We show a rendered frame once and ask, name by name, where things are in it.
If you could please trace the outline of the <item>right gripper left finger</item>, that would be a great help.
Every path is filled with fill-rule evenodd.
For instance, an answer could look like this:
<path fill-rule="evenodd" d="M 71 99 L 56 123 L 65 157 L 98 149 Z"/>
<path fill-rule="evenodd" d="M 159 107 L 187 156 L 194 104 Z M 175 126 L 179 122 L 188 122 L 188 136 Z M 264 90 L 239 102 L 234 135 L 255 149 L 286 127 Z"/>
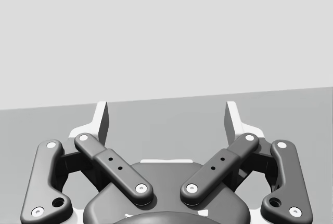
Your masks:
<path fill-rule="evenodd" d="M 108 104 L 98 102 L 92 121 L 70 131 L 65 143 L 46 140 L 37 146 L 20 214 L 21 224 L 64 224 L 74 216 L 63 193 L 70 173 L 82 171 L 102 189 L 109 180 L 137 206 L 153 200 L 152 185 L 114 150 L 105 147 Z"/>

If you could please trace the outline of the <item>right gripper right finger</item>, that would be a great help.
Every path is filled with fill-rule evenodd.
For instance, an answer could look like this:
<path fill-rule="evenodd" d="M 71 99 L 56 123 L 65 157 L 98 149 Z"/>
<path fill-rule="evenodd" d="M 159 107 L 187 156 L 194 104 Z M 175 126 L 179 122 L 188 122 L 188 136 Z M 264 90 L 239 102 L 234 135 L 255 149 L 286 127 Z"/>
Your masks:
<path fill-rule="evenodd" d="M 228 147 L 182 184 L 182 202 L 199 205 L 222 183 L 235 191 L 255 171 L 265 175 L 271 192 L 251 210 L 251 224 L 313 224 L 296 146 L 287 140 L 269 143 L 263 131 L 242 122 L 234 101 L 226 103 L 224 127 Z"/>

